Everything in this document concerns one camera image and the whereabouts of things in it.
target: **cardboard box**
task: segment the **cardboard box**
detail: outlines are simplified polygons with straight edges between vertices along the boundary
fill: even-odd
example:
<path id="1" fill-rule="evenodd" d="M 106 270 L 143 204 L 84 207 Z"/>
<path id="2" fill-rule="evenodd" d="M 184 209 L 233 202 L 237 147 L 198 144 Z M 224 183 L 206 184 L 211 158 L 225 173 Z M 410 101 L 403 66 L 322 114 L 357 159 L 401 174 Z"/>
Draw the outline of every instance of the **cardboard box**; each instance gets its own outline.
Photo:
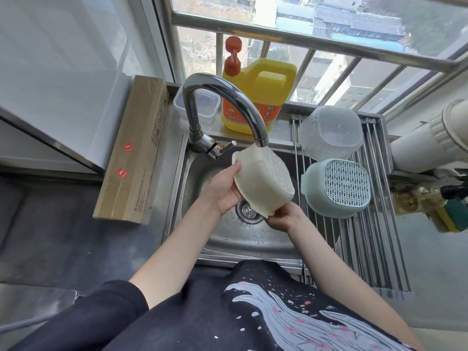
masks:
<path id="1" fill-rule="evenodd" d="M 94 218 L 142 222 L 168 100 L 164 80 L 135 76 Z"/>

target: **black sleeve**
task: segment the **black sleeve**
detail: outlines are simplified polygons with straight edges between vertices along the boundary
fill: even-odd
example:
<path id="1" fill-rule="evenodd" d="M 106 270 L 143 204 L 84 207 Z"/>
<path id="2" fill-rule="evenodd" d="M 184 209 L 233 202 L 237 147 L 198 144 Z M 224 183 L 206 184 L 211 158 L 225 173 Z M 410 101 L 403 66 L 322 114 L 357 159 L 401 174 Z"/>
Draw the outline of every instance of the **black sleeve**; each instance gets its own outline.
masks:
<path id="1" fill-rule="evenodd" d="M 148 311 L 143 293 L 130 282 L 104 283 L 77 300 L 10 351 L 101 350 Z"/>

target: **forearm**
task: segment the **forearm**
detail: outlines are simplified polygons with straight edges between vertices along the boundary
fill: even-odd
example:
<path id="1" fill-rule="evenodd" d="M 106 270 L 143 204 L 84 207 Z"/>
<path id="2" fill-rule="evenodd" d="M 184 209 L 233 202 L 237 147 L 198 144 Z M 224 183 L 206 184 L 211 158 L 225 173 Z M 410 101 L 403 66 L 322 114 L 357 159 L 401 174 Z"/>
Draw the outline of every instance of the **forearm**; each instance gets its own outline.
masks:
<path id="1" fill-rule="evenodd" d="M 423 349 L 405 321 L 336 255 L 308 219 L 301 220 L 289 236 L 321 291 L 403 342 Z"/>
<path id="2" fill-rule="evenodd" d="M 199 198 L 179 226 L 130 279 L 142 292 L 149 308 L 178 293 L 221 215 Z"/>

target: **person's left hand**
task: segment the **person's left hand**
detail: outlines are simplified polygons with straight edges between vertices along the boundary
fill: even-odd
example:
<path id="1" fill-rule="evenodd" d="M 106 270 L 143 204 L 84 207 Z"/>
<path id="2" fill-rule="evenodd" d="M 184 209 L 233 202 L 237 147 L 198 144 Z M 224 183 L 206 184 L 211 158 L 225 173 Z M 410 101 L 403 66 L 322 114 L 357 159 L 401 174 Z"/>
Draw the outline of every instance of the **person's left hand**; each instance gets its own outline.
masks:
<path id="1" fill-rule="evenodd" d="M 241 162 L 236 162 L 230 167 L 217 173 L 200 198 L 213 204 L 219 210 L 221 216 L 242 200 L 242 194 L 234 183 L 234 176 L 241 170 Z"/>

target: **perforated basket bottom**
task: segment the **perforated basket bottom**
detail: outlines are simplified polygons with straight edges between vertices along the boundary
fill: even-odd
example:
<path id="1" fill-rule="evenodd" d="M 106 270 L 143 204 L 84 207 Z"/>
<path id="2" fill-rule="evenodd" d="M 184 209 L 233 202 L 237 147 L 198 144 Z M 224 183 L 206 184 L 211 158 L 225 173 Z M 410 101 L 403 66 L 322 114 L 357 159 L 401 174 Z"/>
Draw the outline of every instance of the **perforated basket bottom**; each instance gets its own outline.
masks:
<path id="1" fill-rule="evenodd" d="M 325 192 L 336 204 L 363 207 L 371 195 L 369 175 L 355 162 L 332 160 L 325 166 Z"/>

